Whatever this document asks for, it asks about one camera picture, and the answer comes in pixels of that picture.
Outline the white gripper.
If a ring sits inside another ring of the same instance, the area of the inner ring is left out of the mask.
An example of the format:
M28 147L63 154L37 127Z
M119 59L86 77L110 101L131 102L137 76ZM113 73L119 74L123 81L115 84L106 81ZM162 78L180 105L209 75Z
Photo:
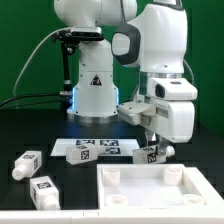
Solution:
M184 143L192 137L195 117L192 101L197 94L197 89L185 78L150 77L145 95L149 101L122 103L117 112L129 124L147 129L147 146L155 144L154 133L163 137L159 140L158 154L165 155L169 141Z

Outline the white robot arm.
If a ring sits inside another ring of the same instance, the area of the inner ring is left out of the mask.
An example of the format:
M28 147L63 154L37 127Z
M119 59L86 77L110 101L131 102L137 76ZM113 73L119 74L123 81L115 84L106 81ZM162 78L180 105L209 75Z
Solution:
M193 133L197 89L182 77L187 15L181 0L54 0L58 18L78 41L79 81L68 113L88 122L119 116L147 136L184 143ZM112 62L140 69L134 99L117 105Z

